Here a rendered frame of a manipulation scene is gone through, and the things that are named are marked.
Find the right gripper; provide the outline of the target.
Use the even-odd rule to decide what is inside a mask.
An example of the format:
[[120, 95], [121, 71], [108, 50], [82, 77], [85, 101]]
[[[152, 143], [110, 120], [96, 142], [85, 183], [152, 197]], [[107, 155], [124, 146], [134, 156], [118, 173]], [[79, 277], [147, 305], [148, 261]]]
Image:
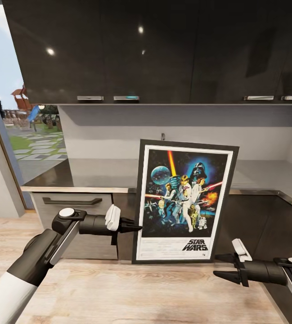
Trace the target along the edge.
[[248, 287], [248, 281], [257, 281], [270, 283], [270, 276], [268, 269], [263, 260], [252, 259], [252, 261], [241, 262], [238, 258], [238, 253], [235, 252], [234, 256], [229, 254], [216, 254], [215, 259], [233, 263], [238, 271], [214, 271], [213, 273], [223, 279], [231, 281], [235, 284], [242, 284]]

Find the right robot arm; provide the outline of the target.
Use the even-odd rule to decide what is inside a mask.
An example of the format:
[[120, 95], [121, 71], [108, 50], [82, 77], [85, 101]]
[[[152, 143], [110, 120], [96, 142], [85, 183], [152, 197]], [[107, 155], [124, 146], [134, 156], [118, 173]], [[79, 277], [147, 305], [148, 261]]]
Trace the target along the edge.
[[292, 292], [292, 258], [274, 258], [273, 261], [253, 259], [241, 239], [232, 241], [236, 252], [216, 254], [215, 259], [233, 263], [238, 271], [214, 271], [213, 273], [235, 284], [248, 287], [248, 281], [288, 286]]

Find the poster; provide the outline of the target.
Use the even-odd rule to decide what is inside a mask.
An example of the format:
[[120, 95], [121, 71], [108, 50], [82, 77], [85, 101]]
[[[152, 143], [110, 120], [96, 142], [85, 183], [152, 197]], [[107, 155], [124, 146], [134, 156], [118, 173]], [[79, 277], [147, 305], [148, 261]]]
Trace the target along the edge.
[[140, 139], [132, 265], [214, 263], [239, 150]]

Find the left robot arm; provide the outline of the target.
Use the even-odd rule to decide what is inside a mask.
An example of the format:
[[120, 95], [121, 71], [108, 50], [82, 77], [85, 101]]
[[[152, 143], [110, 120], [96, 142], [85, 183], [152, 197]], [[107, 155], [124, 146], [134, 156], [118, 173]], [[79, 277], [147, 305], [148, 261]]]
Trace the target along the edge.
[[38, 289], [49, 269], [61, 258], [76, 234], [111, 236], [116, 246], [121, 234], [142, 230], [135, 221], [120, 217], [120, 208], [112, 205], [106, 215], [65, 208], [46, 229], [32, 238], [23, 254], [0, 278], [0, 324], [15, 324]]

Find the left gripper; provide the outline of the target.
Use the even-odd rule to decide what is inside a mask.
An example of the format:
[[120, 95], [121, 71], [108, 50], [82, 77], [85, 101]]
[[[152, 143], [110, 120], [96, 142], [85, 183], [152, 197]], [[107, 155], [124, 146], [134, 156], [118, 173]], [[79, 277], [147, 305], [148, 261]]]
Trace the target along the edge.
[[135, 221], [126, 217], [119, 218], [119, 226], [116, 231], [107, 229], [106, 215], [96, 215], [93, 223], [92, 234], [100, 236], [111, 236], [111, 246], [116, 246], [118, 232], [121, 234], [142, 230], [142, 226], [135, 225]]

